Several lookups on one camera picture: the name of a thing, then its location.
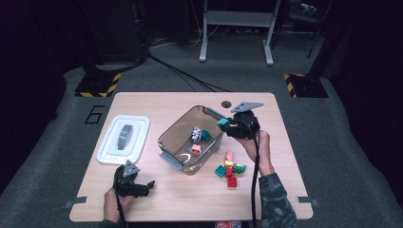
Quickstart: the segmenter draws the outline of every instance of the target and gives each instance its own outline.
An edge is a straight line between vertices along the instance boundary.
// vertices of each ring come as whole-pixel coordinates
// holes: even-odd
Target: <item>white tray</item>
[[[130,124],[133,133],[123,150],[118,150],[117,143],[122,128]],[[143,151],[150,121],[146,116],[119,115],[113,118],[97,153],[101,163],[125,164],[127,160],[135,163]]]

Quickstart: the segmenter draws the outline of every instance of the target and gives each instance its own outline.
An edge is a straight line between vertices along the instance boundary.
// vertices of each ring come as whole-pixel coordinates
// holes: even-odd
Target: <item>sleeve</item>
[[[99,228],[120,228],[119,224],[111,220],[103,220]]]
[[[296,213],[277,173],[259,178],[259,188],[262,227],[296,228]]]

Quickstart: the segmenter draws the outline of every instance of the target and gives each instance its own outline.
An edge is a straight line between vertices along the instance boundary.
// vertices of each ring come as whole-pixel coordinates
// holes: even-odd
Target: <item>gray carpet floor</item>
[[[150,52],[209,84],[235,92],[275,94],[307,192],[320,203],[311,219],[299,222],[300,227],[403,227],[402,209],[352,136],[329,80],[320,79],[328,99],[291,98],[288,93],[283,74],[307,73],[320,44],[307,59],[312,44],[308,37],[281,34],[273,50],[275,64],[267,66],[262,39],[249,35],[210,41],[205,63],[199,62],[201,44],[165,45]],[[58,118],[49,123],[0,198],[0,227],[97,227],[99,222],[70,221],[69,209],[63,206],[76,197],[113,95],[205,91],[147,59],[122,74],[111,97],[75,97],[74,89],[84,74],[81,68],[66,73],[67,91],[57,109]],[[95,105],[96,112],[102,113],[99,123],[85,124]]]

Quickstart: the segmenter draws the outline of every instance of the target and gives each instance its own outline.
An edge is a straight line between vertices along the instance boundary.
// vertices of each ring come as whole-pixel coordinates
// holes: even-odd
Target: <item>person's left hand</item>
[[[127,212],[128,206],[130,205],[132,199],[132,196],[119,196],[124,214]],[[111,220],[116,223],[119,223],[121,219],[119,216],[118,202],[116,201],[115,190],[113,187],[105,192],[104,219]]]

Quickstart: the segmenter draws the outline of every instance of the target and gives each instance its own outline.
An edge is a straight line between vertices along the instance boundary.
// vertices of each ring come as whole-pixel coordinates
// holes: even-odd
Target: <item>hand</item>
[[[132,196],[119,196],[124,214],[127,212],[128,206],[130,205],[132,199]],[[118,202],[116,201],[115,190],[113,188],[110,188],[109,190],[107,190],[107,192],[105,192],[104,219],[111,220],[116,223],[119,223],[121,219],[119,216]]]
[[[249,158],[255,162],[256,159],[256,145],[254,140],[245,140],[245,139],[235,139],[238,141],[243,148],[245,148],[246,153]],[[272,173],[275,173],[275,167],[272,164],[272,160],[270,158],[270,135],[263,130],[260,130],[256,133],[256,140],[259,144],[259,171],[262,176],[266,176]]]

